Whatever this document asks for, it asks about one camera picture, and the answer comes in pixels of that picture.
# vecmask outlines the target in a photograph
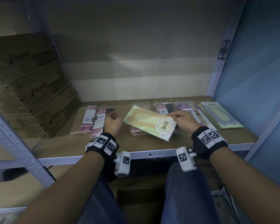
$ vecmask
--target wrist strap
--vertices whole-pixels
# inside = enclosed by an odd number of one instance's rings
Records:
[[[102,133],[94,137],[91,142],[86,145],[85,152],[95,151],[104,158],[105,162],[109,161],[111,156],[116,153],[118,150],[119,145],[116,143],[115,138],[112,134],[107,132]]]
[[[199,127],[192,134],[192,140],[194,151],[207,160],[217,149],[228,147],[227,140],[206,126]]]

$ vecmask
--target cardboard box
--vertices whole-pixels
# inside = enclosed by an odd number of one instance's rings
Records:
[[[33,116],[12,120],[26,137],[51,138],[79,107],[74,90],[68,87]]]
[[[5,117],[34,115],[68,86],[60,64],[48,66],[12,85],[0,85],[0,112]]]
[[[55,51],[42,33],[0,37],[0,84],[11,84],[57,63]]]

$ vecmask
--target jeans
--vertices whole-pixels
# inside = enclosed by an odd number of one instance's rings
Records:
[[[220,224],[208,183],[200,171],[183,172],[179,163],[173,163],[165,194],[161,224]],[[105,181],[98,182],[77,223],[127,224]]]

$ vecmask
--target pink package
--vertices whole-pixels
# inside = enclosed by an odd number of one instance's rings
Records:
[[[88,105],[83,118],[81,132],[92,131],[95,117],[96,117],[96,105]]]
[[[99,109],[96,112],[96,118],[94,120],[91,137],[100,135],[103,132],[105,117],[106,117],[106,109]]]

